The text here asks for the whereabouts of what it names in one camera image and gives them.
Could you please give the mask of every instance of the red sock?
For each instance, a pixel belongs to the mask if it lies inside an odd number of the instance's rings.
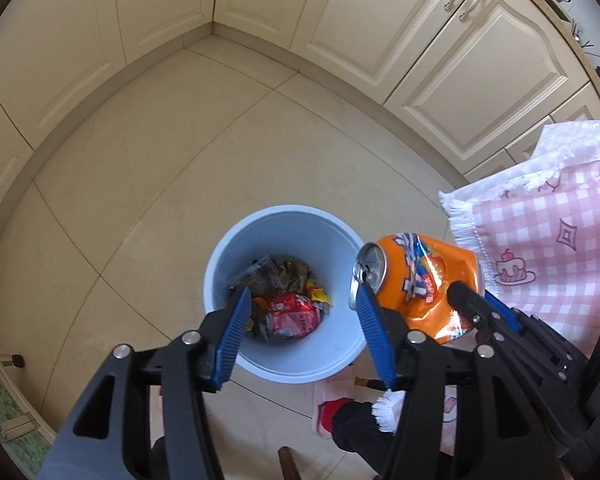
[[[318,420],[320,421],[321,426],[329,433],[333,430],[333,425],[331,423],[333,415],[335,415],[344,404],[348,404],[349,402],[353,402],[353,399],[342,397],[338,400],[328,400],[320,406],[320,417]]]

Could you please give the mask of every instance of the gingham fabric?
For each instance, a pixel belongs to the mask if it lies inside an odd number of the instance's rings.
[[[589,356],[600,334],[600,121],[546,126],[530,160],[440,199],[487,290]]]

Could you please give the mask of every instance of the black rubber foot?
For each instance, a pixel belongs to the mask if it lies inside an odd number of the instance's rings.
[[[16,368],[24,368],[24,357],[22,357],[20,354],[12,355],[11,360],[13,361],[13,366]]]

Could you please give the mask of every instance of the countertop edge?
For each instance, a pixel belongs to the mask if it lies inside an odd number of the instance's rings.
[[[536,6],[542,10],[544,15],[554,24],[554,27],[558,29],[560,34],[566,40],[568,45],[573,50],[573,53],[578,58],[578,61],[584,68],[587,76],[589,76],[590,81],[593,84],[593,88],[596,89],[598,97],[600,98],[600,78],[596,73],[595,67],[591,64],[589,59],[587,59],[582,47],[578,44],[575,38],[569,33],[568,29],[564,26],[563,21],[558,17],[555,11],[551,8],[551,6],[545,0],[531,0]]]

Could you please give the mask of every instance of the can top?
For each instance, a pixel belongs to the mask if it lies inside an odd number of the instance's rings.
[[[364,244],[353,265],[353,276],[349,293],[349,307],[356,309],[358,284],[367,282],[373,292],[378,292],[386,275],[386,257],[382,247],[374,242]]]

